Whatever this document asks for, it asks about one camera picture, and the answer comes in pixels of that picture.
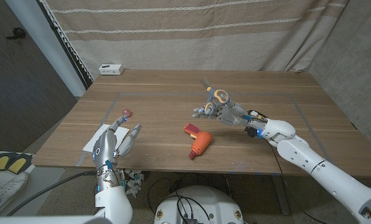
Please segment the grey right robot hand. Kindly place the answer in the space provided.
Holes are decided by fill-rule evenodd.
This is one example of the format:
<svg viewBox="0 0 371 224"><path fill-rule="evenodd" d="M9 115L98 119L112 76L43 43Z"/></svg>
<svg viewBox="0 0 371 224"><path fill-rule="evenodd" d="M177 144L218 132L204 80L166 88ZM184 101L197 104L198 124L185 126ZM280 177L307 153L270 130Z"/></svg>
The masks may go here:
<svg viewBox="0 0 371 224"><path fill-rule="evenodd" d="M193 118L216 119L229 126L245 126L247 120L243 119L246 115L245 109L232 101L227 104L208 102L205 106L194 109Z"/></svg>

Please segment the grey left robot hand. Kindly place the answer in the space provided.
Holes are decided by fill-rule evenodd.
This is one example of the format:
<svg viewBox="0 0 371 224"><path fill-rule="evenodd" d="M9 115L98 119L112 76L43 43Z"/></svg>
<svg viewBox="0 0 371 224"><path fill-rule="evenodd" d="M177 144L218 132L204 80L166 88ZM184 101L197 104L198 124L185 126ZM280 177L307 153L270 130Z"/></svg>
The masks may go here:
<svg viewBox="0 0 371 224"><path fill-rule="evenodd" d="M127 156L131 152L135 139L141 130L141 124L136 125L131 134L116 147L117 137L115 136L115 131L125 121L126 116L119 117L103 131L96 141L93 147L93 162L97 170L104 167L113 170L118 163L117 158Z"/></svg>

